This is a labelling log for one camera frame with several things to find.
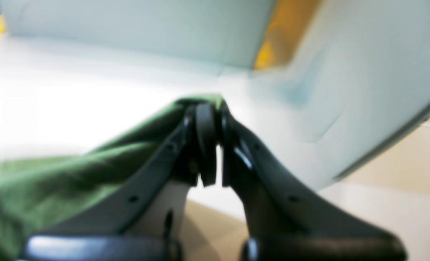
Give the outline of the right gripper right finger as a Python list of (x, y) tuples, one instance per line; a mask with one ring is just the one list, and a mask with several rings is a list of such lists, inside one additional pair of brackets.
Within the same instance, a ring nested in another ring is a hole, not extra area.
[(329, 203), (220, 106), (222, 184), (240, 198), (249, 237), (242, 261), (405, 261), (402, 241)]

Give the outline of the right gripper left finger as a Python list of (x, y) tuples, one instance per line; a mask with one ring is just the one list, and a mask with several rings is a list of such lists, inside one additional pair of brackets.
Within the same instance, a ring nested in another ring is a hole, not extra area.
[(181, 261), (175, 239), (190, 187), (216, 182), (214, 107), (190, 106), (120, 189), (28, 238), (19, 261)]

